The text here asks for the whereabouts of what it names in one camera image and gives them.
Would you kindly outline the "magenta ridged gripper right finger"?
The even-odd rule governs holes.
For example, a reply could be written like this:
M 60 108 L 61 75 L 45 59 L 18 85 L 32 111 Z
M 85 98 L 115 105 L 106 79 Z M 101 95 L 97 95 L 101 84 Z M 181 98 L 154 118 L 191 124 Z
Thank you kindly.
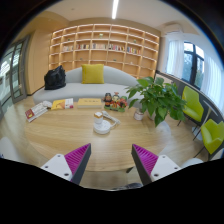
M 143 185 L 180 170 L 180 167 L 168 156 L 157 156 L 136 144 L 132 145 L 131 154 Z

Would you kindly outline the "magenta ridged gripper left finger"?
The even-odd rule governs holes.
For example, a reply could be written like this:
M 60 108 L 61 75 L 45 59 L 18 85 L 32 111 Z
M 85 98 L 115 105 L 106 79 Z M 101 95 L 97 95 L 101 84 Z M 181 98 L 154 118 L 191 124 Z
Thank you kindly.
M 66 155 L 56 154 L 42 166 L 42 169 L 79 185 L 90 155 L 91 144 L 88 143 Z

